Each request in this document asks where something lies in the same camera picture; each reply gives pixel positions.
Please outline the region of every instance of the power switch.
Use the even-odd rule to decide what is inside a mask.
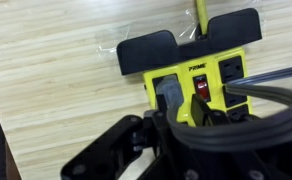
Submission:
[[[195,85],[195,92],[202,96],[205,102],[210,101],[210,93],[206,75],[201,75],[193,78]]]

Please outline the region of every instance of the wooden table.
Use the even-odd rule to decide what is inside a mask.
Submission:
[[[256,6],[265,37],[246,46],[249,74],[291,67],[292,1],[248,2],[209,1],[209,15]],[[193,0],[0,0],[0,122],[22,178],[60,179],[61,167],[122,116],[149,109],[141,75],[122,77],[112,48],[133,22],[148,22],[135,35],[165,20],[183,28],[177,17],[194,7]],[[268,84],[292,88],[292,78]],[[261,116],[283,108],[254,106]]]

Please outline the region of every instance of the yellow cord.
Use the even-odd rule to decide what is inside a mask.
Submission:
[[[196,4],[202,34],[207,34],[208,15],[206,9],[206,0],[197,0]]]

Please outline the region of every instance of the black cable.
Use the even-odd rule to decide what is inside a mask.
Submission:
[[[235,80],[225,85],[229,93],[249,95],[289,105],[289,108],[282,112],[264,118],[262,121],[215,127],[189,127],[177,123],[179,105],[171,102],[168,105],[167,119],[172,132],[180,142],[190,147],[219,152],[245,151],[291,141],[292,90],[247,85],[287,77],[292,77],[292,68]]]

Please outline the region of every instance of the power strip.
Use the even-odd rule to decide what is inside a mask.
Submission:
[[[224,88],[226,82],[247,77],[245,53],[241,47],[144,72],[145,88],[152,109],[157,109],[155,87],[169,75],[177,77],[184,97],[177,116],[178,122],[195,126],[190,112],[192,95],[195,93],[200,94],[211,109],[225,111],[233,119],[252,113],[249,97],[226,93]]]

